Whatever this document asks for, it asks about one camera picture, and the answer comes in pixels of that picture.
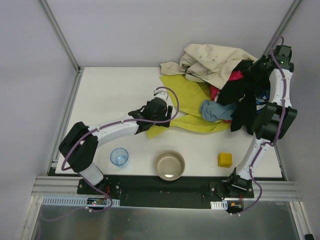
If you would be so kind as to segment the yellow-green cloth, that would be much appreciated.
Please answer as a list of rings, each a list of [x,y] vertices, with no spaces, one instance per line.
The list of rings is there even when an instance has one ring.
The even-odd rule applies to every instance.
[[[225,120],[208,122],[202,118],[200,106],[203,101],[210,100],[210,90],[205,83],[187,80],[183,75],[160,76],[162,84],[172,89],[178,99],[170,92],[169,96],[173,106],[179,102],[179,111],[184,116],[176,117],[169,127],[181,128],[197,134],[213,134],[230,129],[231,124]]]

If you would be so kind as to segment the black cloth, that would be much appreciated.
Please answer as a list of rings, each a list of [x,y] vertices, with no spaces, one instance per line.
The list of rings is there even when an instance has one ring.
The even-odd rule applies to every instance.
[[[258,116],[256,96],[259,96],[264,90],[270,89],[269,80],[254,80],[251,77],[249,67],[254,63],[248,60],[240,62],[233,71],[241,71],[243,78],[225,85],[217,99],[217,102],[223,106],[237,104],[236,110],[231,115],[230,130],[232,132],[245,127],[249,135],[253,134],[253,123]]]

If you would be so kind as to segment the beige cloth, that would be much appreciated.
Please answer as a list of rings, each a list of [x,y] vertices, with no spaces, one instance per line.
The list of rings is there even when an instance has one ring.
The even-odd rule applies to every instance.
[[[192,43],[184,48],[179,63],[161,63],[160,73],[165,76],[184,75],[189,81],[208,83],[221,90],[239,63],[257,60],[241,48]]]

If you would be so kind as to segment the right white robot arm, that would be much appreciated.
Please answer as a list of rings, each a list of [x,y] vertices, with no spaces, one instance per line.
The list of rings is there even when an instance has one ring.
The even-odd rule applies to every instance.
[[[284,136],[298,113],[290,101],[293,71],[291,57],[284,53],[263,56],[249,68],[249,74],[256,83],[270,86],[269,100],[253,122],[253,139],[245,156],[224,184],[224,197],[254,197],[256,168],[268,149]]]

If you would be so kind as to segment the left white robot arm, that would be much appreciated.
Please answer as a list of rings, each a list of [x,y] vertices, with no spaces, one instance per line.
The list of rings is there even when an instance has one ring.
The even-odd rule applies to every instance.
[[[145,132],[153,125],[168,127],[172,111],[173,106],[155,97],[115,122],[89,126],[79,121],[69,130],[58,150],[69,164],[67,169],[72,169],[96,187],[105,181],[103,173],[94,163],[97,149],[118,138]]]

